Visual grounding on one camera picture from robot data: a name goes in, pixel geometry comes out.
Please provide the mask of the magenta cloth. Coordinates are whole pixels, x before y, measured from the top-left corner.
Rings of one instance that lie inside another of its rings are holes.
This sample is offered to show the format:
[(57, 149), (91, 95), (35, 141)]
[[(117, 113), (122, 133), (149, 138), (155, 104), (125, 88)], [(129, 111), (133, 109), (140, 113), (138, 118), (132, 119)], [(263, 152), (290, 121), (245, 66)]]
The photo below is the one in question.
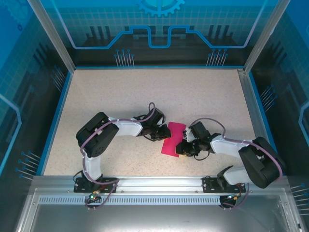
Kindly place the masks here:
[(171, 137), (164, 140), (161, 153), (178, 158), (179, 154), (176, 153), (176, 146), (183, 140), (183, 131), (186, 129), (186, 125), (169, 122), (168, 129), (170, 130)]

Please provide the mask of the aluminium sheet panel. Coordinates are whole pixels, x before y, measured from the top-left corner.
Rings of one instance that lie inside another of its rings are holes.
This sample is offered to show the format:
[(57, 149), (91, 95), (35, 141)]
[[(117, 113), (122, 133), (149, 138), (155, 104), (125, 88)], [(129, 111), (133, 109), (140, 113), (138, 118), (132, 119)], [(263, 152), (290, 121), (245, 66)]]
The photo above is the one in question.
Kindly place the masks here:
[(286, 194), (219, 205), (42, 205), (27, 198), (14, 232), (309, 232)]

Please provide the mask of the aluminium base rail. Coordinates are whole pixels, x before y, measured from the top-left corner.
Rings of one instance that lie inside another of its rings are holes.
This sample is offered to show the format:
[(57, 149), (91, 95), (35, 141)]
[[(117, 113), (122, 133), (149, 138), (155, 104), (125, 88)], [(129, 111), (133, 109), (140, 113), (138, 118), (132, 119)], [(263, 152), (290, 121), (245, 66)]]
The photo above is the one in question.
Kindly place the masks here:
[[(203, 194), (201, 176), (121, 176), (116, 193), (121, 194)], [(30, 194), (73, 194), (75, 183), (71, 176), (35, 176)], [(277, 195), (290, 192), (286, 177), (261, 189), (250, 184), (249, 193)]]

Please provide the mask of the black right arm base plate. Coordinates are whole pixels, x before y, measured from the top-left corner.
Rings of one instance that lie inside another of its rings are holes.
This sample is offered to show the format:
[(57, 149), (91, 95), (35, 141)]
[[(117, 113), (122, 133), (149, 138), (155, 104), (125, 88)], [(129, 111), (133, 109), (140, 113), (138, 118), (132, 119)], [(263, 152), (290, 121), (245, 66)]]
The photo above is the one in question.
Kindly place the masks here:
[(222, 177), (206, 176), (202, 178), (202, 188), (204, 193), (246, 193), (246, 187), (243, 185), (231, 185)]

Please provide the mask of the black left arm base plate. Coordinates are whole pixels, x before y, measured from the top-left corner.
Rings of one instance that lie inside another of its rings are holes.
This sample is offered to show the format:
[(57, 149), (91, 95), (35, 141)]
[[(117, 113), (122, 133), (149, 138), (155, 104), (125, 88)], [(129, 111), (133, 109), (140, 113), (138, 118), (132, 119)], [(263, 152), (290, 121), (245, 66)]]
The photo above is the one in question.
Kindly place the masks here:
[(99, 190), (100, 193), (108, 193), (112, 190), (113, 187), (114, 187), (114, 184), (99, 185), (99, 184), (90, 182), (85, 177), (78, 177), (75, 180), (73, 192), (74, 193), (92, 193), (94, 191)]

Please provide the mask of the aluminium side rail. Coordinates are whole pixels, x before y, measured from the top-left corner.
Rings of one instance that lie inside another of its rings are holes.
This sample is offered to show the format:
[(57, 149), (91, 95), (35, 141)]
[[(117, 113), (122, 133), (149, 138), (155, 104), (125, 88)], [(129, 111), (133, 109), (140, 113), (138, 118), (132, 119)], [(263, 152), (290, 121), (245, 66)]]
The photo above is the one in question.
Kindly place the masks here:
[(254, 134), (256, 137), (264, 137), (267, 140), (268, 136), (266, 128), (250, 77), (248, 74), (245, 74), (243, 69), (237, 69), (237, 72), (251, 118)]

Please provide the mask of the aluminium frame post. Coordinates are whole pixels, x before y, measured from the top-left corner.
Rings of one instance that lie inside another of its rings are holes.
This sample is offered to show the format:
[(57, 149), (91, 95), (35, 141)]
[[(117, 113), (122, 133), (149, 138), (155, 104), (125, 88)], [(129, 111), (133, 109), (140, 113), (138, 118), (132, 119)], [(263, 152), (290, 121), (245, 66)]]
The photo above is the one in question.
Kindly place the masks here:
[(27, 2), (34, 11), (36, 17), (38, 18), (47, 36), (49, 37), (56, 51), (58, 52), (60, 58), (64, 62), (66, 68), (71, 74), (74, 74), (76, 67), (41, 1), (27, 0)]
[(279, 20), (281, 19), (283, 13), (285, 12), (288, 4), (291, 0), (278, 0), (276, 6), (274, 7), (264, 29), (262, 30), (256, 44), (254, 45), (245, 65), (243, 68), (243, 73), (249, 75), (252, 67), (260, 56), (263, 48), (268, 42), (270, 36), (272, 35), (275, 27), (277, 26)]

